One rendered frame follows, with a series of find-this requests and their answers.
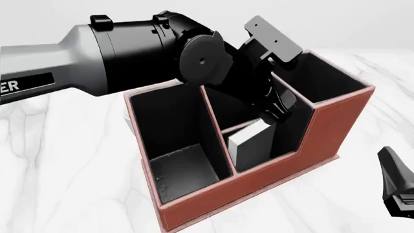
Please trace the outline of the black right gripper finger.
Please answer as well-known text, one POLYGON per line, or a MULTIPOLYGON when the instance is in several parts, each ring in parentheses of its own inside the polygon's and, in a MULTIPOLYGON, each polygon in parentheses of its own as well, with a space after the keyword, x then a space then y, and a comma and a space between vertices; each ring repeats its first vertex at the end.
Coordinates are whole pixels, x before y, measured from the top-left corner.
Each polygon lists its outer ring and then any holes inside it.
POLYGON ((384 199, 392 195, 414 195, 414 172, 412 172, 389 147, 383 147, 378 153, 382 170, 384 199))

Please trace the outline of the red-brown desk caddy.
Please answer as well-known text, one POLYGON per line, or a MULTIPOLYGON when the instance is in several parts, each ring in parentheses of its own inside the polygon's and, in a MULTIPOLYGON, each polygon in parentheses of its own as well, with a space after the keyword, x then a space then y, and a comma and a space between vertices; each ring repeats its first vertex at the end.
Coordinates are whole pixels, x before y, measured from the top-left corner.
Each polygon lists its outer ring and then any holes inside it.
POLYGON ((253 139, 237 168, 226 141, 258 115, 209 87, 172 80, 124 94, 161 233, 176 233, 337 158, 375 87, 308 50, 292 71, 275 68, 274 87, 292 94, 292 116, 253 139))

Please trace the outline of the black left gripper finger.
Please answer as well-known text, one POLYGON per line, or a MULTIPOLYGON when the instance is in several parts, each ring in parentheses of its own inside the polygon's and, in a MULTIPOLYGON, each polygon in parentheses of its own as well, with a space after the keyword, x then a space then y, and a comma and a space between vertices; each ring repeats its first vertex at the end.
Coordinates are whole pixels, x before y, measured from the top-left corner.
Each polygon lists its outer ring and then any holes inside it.
POLYGON ((262 102, 261 118, 267 124, 284 123, 292 113, 284 106, 277 93, 271 93, 266 96, 262 102))
POLYGON ((289 90, 284 91, 280 96, 282 104, 285 108, 290 109, 297 101, 296 96, 289 90))

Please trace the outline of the grey book with white pages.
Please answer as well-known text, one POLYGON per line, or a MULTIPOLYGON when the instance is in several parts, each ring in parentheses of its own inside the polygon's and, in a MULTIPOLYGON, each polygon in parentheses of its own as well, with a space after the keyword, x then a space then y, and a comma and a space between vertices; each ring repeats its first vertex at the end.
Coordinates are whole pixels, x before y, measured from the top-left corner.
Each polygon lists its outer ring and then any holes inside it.
POLYGON ((276 123, 258 120, 228 137, 228 152, 238 172, 270 160, 276 123))

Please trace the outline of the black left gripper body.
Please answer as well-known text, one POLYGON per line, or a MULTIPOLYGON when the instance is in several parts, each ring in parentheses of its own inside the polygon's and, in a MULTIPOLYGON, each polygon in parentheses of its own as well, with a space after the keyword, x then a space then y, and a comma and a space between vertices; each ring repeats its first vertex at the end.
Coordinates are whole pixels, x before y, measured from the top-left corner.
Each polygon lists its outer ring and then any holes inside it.
POLYGON ((256 106, 268 105, 272 94, 269 76, 273 65, 269 61, 260 61, 254 65, 233 46, 226 46, 226 52, 234 62, 226 76, 226 94, 256 106))

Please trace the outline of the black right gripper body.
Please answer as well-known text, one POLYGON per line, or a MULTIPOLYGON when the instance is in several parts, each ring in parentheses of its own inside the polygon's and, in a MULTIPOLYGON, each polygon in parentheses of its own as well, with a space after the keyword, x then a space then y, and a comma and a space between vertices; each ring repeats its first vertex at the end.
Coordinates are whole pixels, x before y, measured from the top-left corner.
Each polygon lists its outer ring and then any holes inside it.
POLYGON ((391 217, 414 219, 414 188, 383 196, 383 201, 391 217))

